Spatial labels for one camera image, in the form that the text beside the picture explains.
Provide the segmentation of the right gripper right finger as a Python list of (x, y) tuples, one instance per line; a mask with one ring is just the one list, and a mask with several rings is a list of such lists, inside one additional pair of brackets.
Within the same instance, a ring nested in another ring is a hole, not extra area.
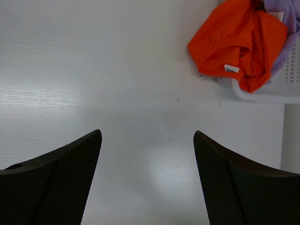
[(195, 158), (211, 225), (298, 225), (300, 176), (262, 165), (200, 131)]

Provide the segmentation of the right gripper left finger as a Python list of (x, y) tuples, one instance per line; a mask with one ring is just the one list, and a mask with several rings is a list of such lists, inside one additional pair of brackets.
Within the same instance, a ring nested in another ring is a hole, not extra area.
[(101, 149), (100, 130), (0, 172), (2, 225), (79, 225)]

